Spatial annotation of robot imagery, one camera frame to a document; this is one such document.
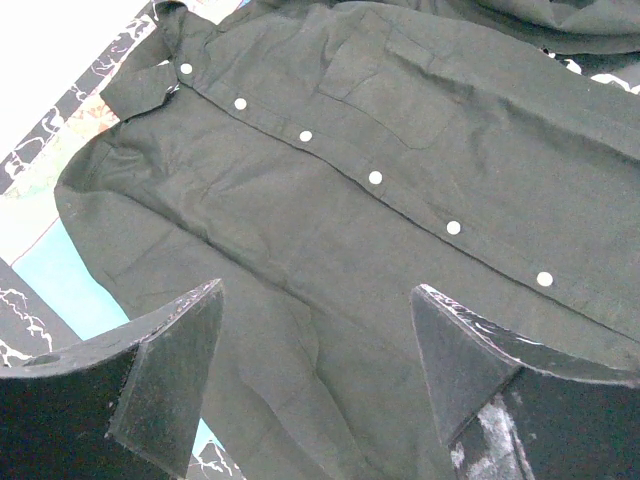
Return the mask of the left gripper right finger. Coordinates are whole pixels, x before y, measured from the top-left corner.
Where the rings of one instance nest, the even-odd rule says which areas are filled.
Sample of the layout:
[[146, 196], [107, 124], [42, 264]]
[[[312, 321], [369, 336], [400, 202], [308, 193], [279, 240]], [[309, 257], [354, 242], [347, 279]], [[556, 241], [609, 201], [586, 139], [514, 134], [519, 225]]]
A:
[[427, 284], [411, 309], [456, 478], [638, 478], [638, 373], [554, 350]]

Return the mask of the black button shirt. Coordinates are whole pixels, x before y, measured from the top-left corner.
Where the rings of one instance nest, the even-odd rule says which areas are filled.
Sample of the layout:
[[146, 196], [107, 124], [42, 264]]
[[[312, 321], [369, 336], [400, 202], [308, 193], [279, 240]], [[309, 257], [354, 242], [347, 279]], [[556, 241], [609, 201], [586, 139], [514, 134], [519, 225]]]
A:
[[639, 363], [635, 1], [179, 1], [54, 190], [130, 317], [219, 278], [203, 418], [249, 479], [449, 479], [409, 295]]

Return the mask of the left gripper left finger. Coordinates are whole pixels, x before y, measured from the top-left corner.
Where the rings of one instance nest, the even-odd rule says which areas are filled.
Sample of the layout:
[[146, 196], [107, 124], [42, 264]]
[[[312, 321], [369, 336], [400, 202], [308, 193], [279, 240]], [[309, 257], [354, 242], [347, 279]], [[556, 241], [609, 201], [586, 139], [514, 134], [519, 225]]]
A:
[[182, 479], [223, 313], [211, 280], [1, 371], [5, 479]]

